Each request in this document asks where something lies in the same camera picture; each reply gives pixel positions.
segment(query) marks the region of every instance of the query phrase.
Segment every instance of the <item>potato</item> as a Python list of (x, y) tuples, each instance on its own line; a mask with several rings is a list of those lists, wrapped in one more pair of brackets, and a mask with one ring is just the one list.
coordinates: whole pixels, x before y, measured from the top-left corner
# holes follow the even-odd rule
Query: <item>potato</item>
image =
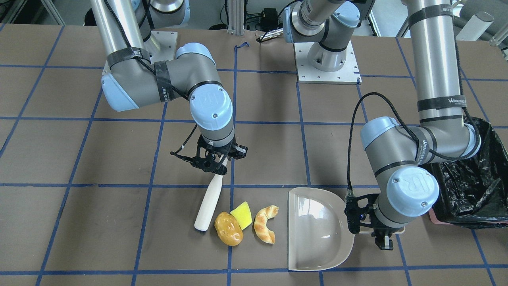
[(236, 218), (227, 212), (221, 212), (214, 223), (220, 240), (227, 245), (235, 246), (243, 240), (243, 232)]

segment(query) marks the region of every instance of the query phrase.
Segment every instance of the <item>black trash bag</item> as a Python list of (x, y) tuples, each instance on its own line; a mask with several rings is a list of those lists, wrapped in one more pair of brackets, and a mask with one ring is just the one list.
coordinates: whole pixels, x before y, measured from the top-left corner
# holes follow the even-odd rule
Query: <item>black trash bag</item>
[(476, 155), (422, 166), (439, 183), (432, 209), (442, 222), (472, 229), (507, 227), (500, 222), (508, 221), (508, 155), (490, 123), (472, 119), (482, 138)]

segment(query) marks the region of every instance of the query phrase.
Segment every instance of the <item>yellow cube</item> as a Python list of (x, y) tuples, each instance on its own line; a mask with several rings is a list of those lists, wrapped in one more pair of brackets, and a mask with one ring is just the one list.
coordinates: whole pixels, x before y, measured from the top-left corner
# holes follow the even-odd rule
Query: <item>yellow cube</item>
[(238, 224), (244, 230), (252, 223), (252, 214), (250, 213), (249, 204), (241, 203), (236, 209), (231, 211), (231, 215), (238, 220)]

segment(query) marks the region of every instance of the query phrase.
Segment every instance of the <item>brown table surface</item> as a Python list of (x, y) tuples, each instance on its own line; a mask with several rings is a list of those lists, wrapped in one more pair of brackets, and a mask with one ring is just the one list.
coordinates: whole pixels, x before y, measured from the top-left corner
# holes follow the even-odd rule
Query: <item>brown table surface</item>
[[(175, 157), (193, 127), (184, 100), (115, 112), (101, 93), (96, 27), (0, 26), (0, 285), (508, 285), (506, 229), (435, 225), (427, 215), (380, 251), (358, 235), (325, 272), (287, 270), (287, 193), (297, 186), (342, 198), (347, 139), (360, 94), (387, 95), (417, 124), (408, 39), (353, 37), (363, 83), (297, 83), (292, 44), (224, 31), (178, 30), (205, 44), (234, 101), (237, 141), (249, 147), (224, 177), (216, 214), (248, 201), (278, 205), (276, 244), (249, 227), (228, 248), (213, 227), (193, 228), (212, 175)], [(248, 42), (250, 46), (235, 49)], [(508, 141), (508, 63), (485, 42), (459, 42), (473, 116)], [(369, 98), (357, 116), (391, 116)], [(376, 192), (354, 131), (355, 194)], [(183, 154), (193, 156), (197, 134)]]

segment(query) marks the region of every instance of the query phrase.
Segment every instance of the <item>white dustpan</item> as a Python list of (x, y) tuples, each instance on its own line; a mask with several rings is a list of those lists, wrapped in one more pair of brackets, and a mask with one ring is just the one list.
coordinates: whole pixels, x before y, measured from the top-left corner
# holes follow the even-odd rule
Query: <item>white dustpan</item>
[(325, 270), (344, 262), (355, 238), (347, 228), (345, 202), (314, 188), (292, 189), (288, 197), (288, 269)]

